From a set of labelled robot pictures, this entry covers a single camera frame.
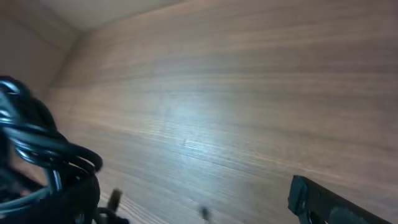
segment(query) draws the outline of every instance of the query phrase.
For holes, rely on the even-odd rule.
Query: wood grain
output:
[[[0,0],[0,75],[44,96],[78,34],[38,0]]]
[[[46,103],[133,223],[298,223],[294,174],[398,222],[394,1],[185,1],[86,33]]]

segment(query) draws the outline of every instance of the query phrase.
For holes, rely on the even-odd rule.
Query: cable bundle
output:
[[[47,107],[34,98],[29,89],[11,77],[0,77],[0,215],[12,215],[28,209],[39,199],[67,190],[93,176],[102,167],[96,153],[68,142],[57,131]],[[41,186],[9,166],[9,150],[23,160],[44,169],[48,186]],[[4,186],[18,182],[31,191],[19,193]]]

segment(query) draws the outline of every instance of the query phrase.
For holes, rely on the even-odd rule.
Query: coiled cable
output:
[[[25,85],[5,76],[0,77],[0,133],[7,139],[0,150],[14,149],[23,160],[43,168],[48,182],[27,196],[0,203],[0,215],[28,209],[39,199],[94,175],[103,165],[99,155],[68,142],[57,131],[50,111]],[[0,161],[6,170],[4,159]]]

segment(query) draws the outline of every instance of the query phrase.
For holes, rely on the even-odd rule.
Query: black plastic object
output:
[[[14,170],[10,150],[43,168],[48,186]],[[114,209],[97,208],[100,188],[95,173],[102,164],[99,155],[57,131],[50,111],[26,86],[0,77],[1,224],[128,223],[116,216],[115,203]]]
[[[301,224],[389,223],[308,178],[295,175],[290,186],[289,210]]]

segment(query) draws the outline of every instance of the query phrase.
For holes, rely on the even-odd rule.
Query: black cable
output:
[[[12,145],[23,160],[44,169],[49,183],[40,190],[36,185],[36,191],[27,196],[0,203],[3,215],[28,209],[39,199],[94,175],[103,165],[96,153],[68,142],[57,131],[47,107],[11,77],[0,77],[0,133],[8,139],[1,150],[10,150]]]
[[[28,189],[30,191],[36,191],[42,189],[44,186],[40,183],[26,177],[24,174],[21,174],[18,170],[13,169],[9,166],[4,166],[0,169],[0,175],[4,180],[8,182],[18,182],[23,188]]]

